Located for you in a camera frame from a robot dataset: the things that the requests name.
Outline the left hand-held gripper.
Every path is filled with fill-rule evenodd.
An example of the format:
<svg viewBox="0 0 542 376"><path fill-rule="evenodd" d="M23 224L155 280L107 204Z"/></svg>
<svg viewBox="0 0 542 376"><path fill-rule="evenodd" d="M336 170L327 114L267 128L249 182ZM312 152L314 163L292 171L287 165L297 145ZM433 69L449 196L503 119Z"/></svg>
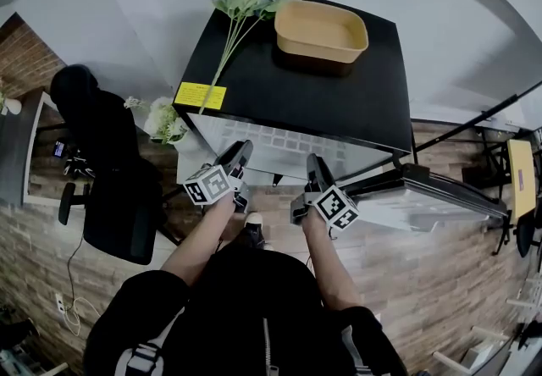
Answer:
<svg viewBox="0 0 542 376"><path fill-rule="evenodd" d="M183 182L185 192L195 206L209 206L232 193L236 213L245 213L249 190L244 182L245 166L253 151L250 140L235 141L212 165L202 166Z"/></svg>

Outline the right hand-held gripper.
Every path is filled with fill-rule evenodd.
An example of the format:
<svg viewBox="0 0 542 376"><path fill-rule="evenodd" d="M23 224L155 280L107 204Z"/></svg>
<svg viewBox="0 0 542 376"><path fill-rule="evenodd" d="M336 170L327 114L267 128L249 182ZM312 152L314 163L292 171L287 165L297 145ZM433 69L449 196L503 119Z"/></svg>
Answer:
<svg viewBox="0 0 542 376"><path fill-rule="evenodd" d="M307 157L307 183L304 191L290 204L290 222L300 225L314 207L329 229L343 231L358 218L353 200L335 183L326 162L311 153Z"/></svg>

